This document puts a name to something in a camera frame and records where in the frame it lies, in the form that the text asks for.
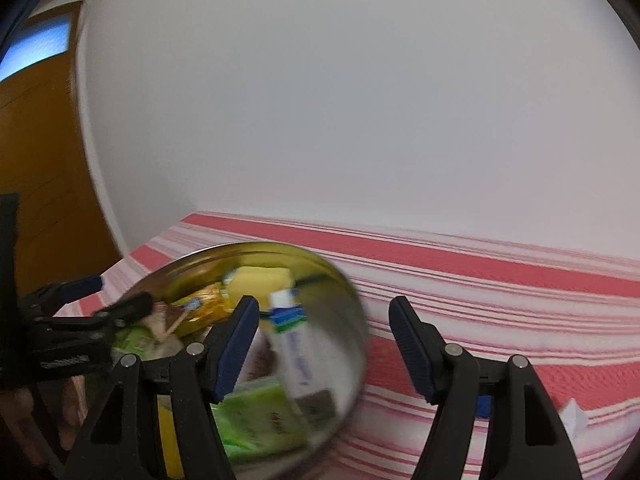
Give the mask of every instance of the toothpaste tube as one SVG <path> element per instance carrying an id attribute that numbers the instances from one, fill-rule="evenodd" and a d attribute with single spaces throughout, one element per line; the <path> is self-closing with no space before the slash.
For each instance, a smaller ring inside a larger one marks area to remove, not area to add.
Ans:
<path id="1" fill-rule="evenodd" d="M 291 290 L 272 292 L 270 303 L 280 381 L 310 428 L 321 430 L 334 418 L 335 404 L 311 326 Z"/>

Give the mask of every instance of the round metal tray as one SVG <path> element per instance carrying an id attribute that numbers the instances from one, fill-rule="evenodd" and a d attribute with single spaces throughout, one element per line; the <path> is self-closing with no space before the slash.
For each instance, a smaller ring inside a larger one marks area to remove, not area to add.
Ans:
<path id="1" fill-rule="evenodd" d="M 296 300 L 305 309 L 326 358 L 328 387 L 338 414 L 334 420 L 313 433 L 304 449 L 234 465 L 239 480 L 296 476 L 328 447 L 354 408 L 364 382 L 367 321 L 349 280 L 324 258 L 302 248 L 276 242 L 240 242 L 188 254 L 143 278 L 126 296 L 146 290 L 154 298 L 174 301 L 220 281 L 241 266 L 290 269 L 298 290 Z"/>

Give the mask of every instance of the striped tablecloth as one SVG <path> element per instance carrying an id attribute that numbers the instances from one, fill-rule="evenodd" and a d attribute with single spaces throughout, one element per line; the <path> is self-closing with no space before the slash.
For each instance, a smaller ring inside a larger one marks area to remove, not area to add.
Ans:
<path id="1" fill-rule="evenodd" d="M 104 290 L 65 307 L 90 314 L 140 278 L 201 248 L 273 240 L 309 248 L 340 268 L 367 310 L 364 394 L 327 479 L 406 479 L 435 410 L 414 391 L 387 319 L 406 295 L 447 341 L 477 356 L 528 356 L 557 407 L 574 398 L 589 423 L 575 439 L 582 474 L 601 479 L 640 426 L 640 262 L 596 254 L 389 228 L 353 228 L 199 212 L 104 273 Z M 476 478 L 487 423 L 477 421 L 463 478 Z"/>

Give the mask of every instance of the brown door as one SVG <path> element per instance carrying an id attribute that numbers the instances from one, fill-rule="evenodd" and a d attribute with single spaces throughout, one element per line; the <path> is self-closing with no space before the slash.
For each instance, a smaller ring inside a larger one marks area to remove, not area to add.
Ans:
<path id="1" fill-rule="evenodd" d="M 15 273 L 23 295 L 49 282 L 101 273 L 120 255 L 96 198 L 74 97 L 80 3 L 69 14 L 68 50 L 0 82 L 0 192 L 20 193 Z"/>

